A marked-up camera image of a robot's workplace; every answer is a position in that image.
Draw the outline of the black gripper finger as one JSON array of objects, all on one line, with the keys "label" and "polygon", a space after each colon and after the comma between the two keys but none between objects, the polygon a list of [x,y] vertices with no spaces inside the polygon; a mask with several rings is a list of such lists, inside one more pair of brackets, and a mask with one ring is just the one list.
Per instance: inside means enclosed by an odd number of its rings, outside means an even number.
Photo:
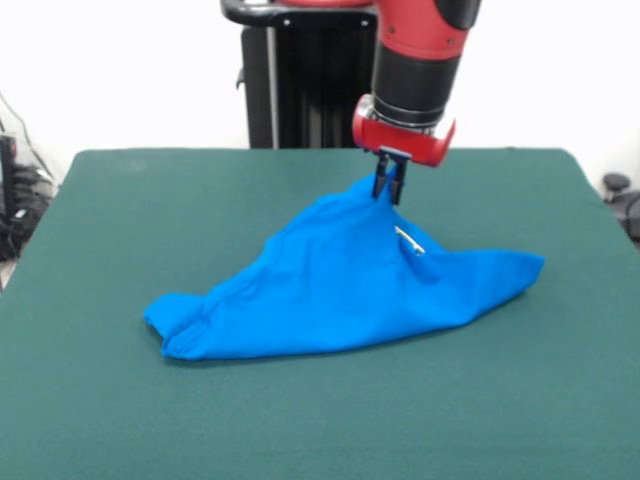
[{"label": "black gripper finger", "polygon": [[387,164],[388,155],[386,153],[378,153],[378,161],[375,169],[374,184],[372,189],[372,197],[378,199],[387,181]]},{"label": "black gripper finger", "polygon": [[391,181],[391,202],[393,205],[399,205],[404,187],[408,160],[406,158],[397,158],[394,162],[395,170]]}]

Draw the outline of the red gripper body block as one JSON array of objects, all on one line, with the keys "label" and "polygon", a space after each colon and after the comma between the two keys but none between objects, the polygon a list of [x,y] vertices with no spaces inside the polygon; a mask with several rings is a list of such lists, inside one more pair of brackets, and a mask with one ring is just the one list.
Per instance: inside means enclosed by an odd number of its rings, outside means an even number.
[{"label": "red gripper body block", "polygon": [[438,167],[445,159],[456,131],[456,121],[445,117],[435,127],[402,127],[384,120],[374,109],[371,94],[363,95],[352,119],[354,142],[379,153],[382,148],[403,152],[424,166]]}]

